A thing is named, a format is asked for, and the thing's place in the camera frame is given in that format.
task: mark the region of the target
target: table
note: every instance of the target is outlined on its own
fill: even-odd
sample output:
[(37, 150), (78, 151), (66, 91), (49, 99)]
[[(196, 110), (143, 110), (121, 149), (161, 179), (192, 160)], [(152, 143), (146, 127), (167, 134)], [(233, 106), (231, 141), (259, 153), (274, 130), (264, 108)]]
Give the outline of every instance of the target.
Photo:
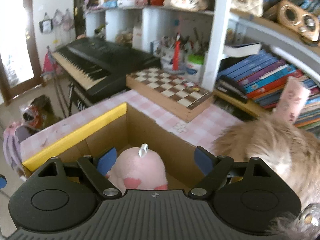
[(215, 105), (211, 105), (191, 122), (185, 123), (159, 105), (141, 96), (137, 91), (130, 90), (63, 119), (27, 138), (21, 143), (22, 161), (27, 160), (57, 140), (123, 102), (127, 102), (135, 109), (152, 118), (166, 131), (175, 134), (194, 146), (202, 146), (212, 154), (214, 154), (212, 151), (213, 141), (219, 137), (222, 130), (231, 125), (241, 123), (239, 119)]

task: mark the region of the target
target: stuffed pig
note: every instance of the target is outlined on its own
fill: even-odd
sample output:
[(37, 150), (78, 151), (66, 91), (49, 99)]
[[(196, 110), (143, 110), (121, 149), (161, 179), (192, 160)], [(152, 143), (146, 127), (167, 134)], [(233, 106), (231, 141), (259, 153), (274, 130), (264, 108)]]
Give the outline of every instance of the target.
[(163, 161), (147, 144), (122, 152), (106, 177), (122, 194), (126, 189), (168, 189)]

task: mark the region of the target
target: door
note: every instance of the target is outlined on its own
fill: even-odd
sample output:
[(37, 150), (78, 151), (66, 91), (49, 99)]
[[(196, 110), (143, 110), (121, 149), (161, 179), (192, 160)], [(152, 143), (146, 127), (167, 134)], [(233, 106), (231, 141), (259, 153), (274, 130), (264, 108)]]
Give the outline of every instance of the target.
[(0, 89), (6, 104), (42, 83), (32, 0), (0, 0)]

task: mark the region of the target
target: chessboard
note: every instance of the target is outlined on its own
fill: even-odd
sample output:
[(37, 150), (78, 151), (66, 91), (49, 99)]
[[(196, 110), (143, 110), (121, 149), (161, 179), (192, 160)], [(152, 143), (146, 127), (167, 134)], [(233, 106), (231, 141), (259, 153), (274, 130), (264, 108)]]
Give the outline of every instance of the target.
[(209, 91), (180, 75), (172, 75), (158, 68), (127, 75), (126, 85), (185, 122), (202, 113), (212, 101)]

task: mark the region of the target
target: yellow tape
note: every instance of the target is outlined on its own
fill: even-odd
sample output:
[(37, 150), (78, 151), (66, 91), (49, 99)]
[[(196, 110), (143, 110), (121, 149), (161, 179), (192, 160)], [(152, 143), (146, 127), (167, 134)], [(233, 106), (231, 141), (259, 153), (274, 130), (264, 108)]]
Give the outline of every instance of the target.
[(48, 159), (54, 156), (58, 156), (69, 148), (73, 147), (77, 143), (86, 139), (90, 135), (94, 134), (96, 131), (100, 130), (102, 127), (108, 125), (112, 121), (118, 119), (119, 117), (127, 113), (127, 103), (122, 103), (116, 108), (104, 113), (103, 115), (97, 117), (91, 122), (85, 124), (79, 129), (71, 132), (67, 136), (56, 141), (52, 145), (38, 152), (31, 158), (24, 161), (22, 164), (28, 168), (30, 171), (35, 171), (42, 164), (44, 164)]

